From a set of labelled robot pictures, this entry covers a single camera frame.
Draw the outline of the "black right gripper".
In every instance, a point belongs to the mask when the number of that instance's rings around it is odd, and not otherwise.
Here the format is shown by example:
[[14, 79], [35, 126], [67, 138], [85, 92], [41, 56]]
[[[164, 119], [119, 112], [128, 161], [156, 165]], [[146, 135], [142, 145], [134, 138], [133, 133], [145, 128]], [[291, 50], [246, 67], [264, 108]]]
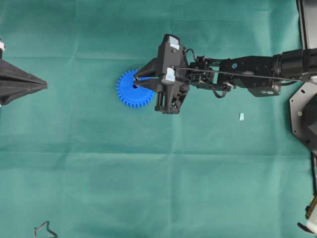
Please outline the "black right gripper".
[[153, 58], [135, 74], [135, 85], [157, 93], [155, 110], [163, 114], [179, 114], [190, 90], [186, 82], [184, 48], [180, 39], [165, 34]]

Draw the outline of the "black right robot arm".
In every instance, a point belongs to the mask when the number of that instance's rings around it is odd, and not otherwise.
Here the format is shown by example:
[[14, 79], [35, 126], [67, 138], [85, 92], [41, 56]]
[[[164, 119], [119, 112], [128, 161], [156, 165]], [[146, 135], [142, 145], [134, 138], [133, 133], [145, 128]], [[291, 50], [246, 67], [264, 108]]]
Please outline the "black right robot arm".
[[278, 96], [281, 87], [314, 83], [317, 50], [301, 49], [271, 57], [212, 59], [196, 56], [180, 39], [165, 34], [158, 55], [134, 74], [134, 84], [157, 93], [155, 111], [179, 114], [191, 86], [210, 90], [221, 99], [236, 87], [255, 97]]

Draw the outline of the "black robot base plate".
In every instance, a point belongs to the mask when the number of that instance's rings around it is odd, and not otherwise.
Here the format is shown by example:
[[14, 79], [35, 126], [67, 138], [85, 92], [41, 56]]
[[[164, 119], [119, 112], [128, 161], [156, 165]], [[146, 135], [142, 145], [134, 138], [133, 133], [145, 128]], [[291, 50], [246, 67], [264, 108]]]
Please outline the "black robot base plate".
[[317, 86], [304, 83], [290, 98], [293, 135], [312, 153], [317, 153]]

